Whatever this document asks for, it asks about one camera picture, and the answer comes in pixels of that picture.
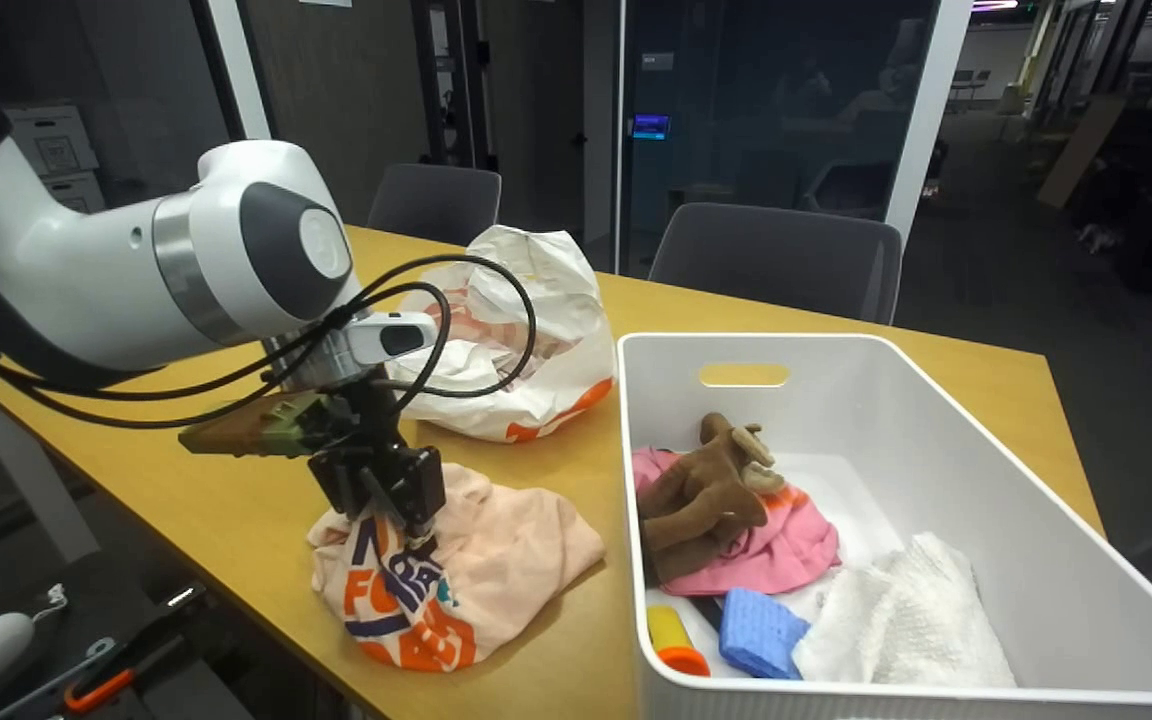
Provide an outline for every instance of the white plastic bin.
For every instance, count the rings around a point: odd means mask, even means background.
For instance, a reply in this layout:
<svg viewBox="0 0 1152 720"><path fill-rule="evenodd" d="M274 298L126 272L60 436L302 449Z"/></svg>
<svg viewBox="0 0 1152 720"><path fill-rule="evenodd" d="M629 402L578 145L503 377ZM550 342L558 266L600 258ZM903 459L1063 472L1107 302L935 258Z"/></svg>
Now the white plastic bin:
<svg viewBox="0 0 1152 720"><path fill-rule="evenodd" d="M783 383L702 383L723 365ZM647 716L1152 716L1152 584L881 334L625 334L625 497ZM1021 688L684 674L645 625L631 449L697 449L702 413L762 422L783 459L852 472L908 539L961 547Z"/></svg>

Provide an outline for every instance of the wooden table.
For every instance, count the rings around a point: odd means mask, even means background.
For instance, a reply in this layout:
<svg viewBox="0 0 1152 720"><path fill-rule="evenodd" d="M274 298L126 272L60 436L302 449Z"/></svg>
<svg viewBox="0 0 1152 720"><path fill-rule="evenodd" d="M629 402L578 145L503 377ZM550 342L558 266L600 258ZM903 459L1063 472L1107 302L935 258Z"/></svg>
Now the wooden table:
<svg viewBox="0 0 1152 720"><path fill-rule="evenodd" d="M447 253L447 243L399 238L382 233L353 233L353 243L364 277L413 256ZM1089 524L1101 529L1097 499L1089 490L1089 476L1069 436L1043 354L661 288L625 277L602 277L600 288L617 334L647 327L889 334L969 413L975 413L975 421L991 427L1036 476L1043 476ZM203 380L251 354L255 342L212 353L137 380L137 388ZM212 573L290 651L382 716L636 716L617 400L602 400L578 422L567 422L558 436L526 449L498 449L416 427L416 441L440 445L447 459L470 462L498 482L564 490L606 539L606 560L600 573L564 592L510 649L498 649L487 665L461 674L409 674L353 651L340 625L309 587L302 530L329 503L302 459L188 457L175 445L175 431L114 431L74 422L25 400L7 383L0 383L0 402L171 547ZM190 400L160 413L201 413L212 402ZM126 402L105 402L105 413L148 416L143 407Z"/></svg>

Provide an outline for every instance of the white plastic bag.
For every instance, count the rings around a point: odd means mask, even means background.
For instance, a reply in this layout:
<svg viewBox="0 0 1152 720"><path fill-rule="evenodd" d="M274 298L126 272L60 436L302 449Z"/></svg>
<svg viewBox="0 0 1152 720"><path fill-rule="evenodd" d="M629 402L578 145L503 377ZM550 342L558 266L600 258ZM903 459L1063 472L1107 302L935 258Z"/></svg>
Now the white plastic bag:
<svg viewBox="0 0 1152 720"><path fill-rule="evenodd" d="M463 436L526 445L583 416L610 390L610 327L594 272L567 233L487 226L467 256L503 263L536 306L536 349L507 388L474 400L426 394L409 416ZM474 390L516 367L526 339L526 310L516 288L481 263L434 263L426 277L451 302L451 339L426 388ZM409 310L440 310L433 294L413 292ZM426 353L387 365L392 380L413 383Z"/></svg>

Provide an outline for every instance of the blue cloth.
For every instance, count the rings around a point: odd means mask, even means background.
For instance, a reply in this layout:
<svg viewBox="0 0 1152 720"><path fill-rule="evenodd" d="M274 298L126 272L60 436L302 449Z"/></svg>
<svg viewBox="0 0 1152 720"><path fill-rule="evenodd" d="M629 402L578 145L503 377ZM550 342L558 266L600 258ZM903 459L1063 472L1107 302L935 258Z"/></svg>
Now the blue cloth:
<svg viewBox="0 0 1152 720"><path fill-rule="evenodd" d="M723 599L721 651L747 674L800 678L792 649L806 636L806 625L762 592L731 587Z"/></svg>

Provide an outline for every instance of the brown stuffed toy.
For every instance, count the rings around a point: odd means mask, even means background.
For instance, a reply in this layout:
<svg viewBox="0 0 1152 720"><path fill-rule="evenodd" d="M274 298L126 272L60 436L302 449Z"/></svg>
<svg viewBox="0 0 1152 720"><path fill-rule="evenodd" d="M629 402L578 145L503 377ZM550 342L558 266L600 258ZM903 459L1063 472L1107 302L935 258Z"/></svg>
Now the brown stuffed toy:
<svg viewBox="0 0 1152 720"><path fill-rule="evenodd" d="M721 557L768 520L762 497L783 478L754 427L731 427L721 413L701 421L701 449L664 469L640 497L647 584L667 584Z"/></svg>

